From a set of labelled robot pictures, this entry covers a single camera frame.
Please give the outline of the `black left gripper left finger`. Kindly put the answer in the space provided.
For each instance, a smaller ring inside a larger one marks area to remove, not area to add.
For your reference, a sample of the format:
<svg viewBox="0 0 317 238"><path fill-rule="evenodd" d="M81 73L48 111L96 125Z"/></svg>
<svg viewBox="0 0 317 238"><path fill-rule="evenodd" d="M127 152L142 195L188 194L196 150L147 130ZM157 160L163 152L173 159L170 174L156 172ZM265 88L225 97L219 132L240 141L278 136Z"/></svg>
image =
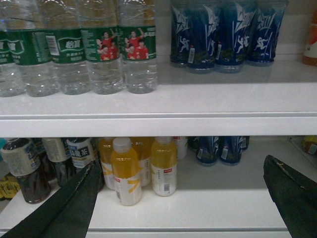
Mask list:
<svg viewBox="0 0 317 238"><path fill-rule="evenodd" d="M3 238L84 238L101 178L98 161L89 163Z"/></svg>

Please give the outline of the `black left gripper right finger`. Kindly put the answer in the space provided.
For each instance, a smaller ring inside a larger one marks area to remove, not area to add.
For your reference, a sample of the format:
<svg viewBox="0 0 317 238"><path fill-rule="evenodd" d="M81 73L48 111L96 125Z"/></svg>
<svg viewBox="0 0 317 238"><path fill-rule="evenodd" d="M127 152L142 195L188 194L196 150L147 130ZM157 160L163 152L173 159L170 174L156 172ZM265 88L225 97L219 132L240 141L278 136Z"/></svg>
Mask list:
<svg viewBox="0 0 317 238"><path fill-rule="evenodd" d="M293 238L317 236L317 183L283 161L267 155L264 180Z"/></svg>

